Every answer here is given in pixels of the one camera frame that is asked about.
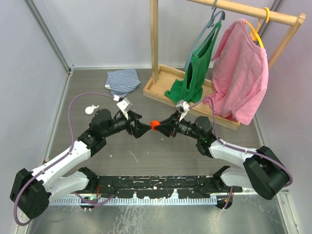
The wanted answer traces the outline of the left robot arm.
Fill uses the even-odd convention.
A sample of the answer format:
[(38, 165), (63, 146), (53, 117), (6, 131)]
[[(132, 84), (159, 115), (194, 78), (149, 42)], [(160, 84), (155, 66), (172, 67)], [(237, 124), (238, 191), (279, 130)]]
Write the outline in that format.
[(98, 187), (98, 177), (90, 169), (80, 168), (71, 176), (65, 173), (98, 153), (106, 138), (121, 131), (135, 138), (143, 136), (151, 126), (141, 123), (142, 116), (131, 110), (118, 111), (115, 117), (107, 109), (96, 111), (89, 128), (64, 152), (47, 163), (28, 171), (20, 170), (15, 177), (10, 199), (14, 202), (14, 219), (19, 223), (17, 211), (29, 219), (40, 216), (55, 200), (76, 191), (93, 193)]

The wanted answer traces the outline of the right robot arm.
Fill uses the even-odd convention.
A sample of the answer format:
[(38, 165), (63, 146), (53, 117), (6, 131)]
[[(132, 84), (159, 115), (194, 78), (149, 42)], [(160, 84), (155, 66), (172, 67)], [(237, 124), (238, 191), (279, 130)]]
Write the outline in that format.
[(161, 122), (153, 121), (151, 126), (166, 137), (182, 134), (194, 138), (197, 140), (196, 148), (202, 155), (236, 165), (236, 168), (226, 167), (216, 174), (214, 187), (219, 192), (225, 192), (232, 186), (245, 187), (254, 189), (262, 198), (271, 200), (292, 181), (286, 168), (270, 148), (241, 148), (223, 141), (213, 134), (208, 117), (199, 116), (194, 122), (190, 122), (182, 119), (181, 113), (176, 111)]

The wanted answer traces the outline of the orange earbud case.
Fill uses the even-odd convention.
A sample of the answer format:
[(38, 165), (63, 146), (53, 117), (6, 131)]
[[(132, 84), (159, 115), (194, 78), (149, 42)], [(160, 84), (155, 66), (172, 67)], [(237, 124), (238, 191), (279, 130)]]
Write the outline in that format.
[(153, 121), (151, 121), (151, 124), (150, 124), (151, 129), (153, 131), (156, 131), (156, 127), (159, 126), (159, 125), (160, 125), (160, 122), (158, 120), (153, 120)]

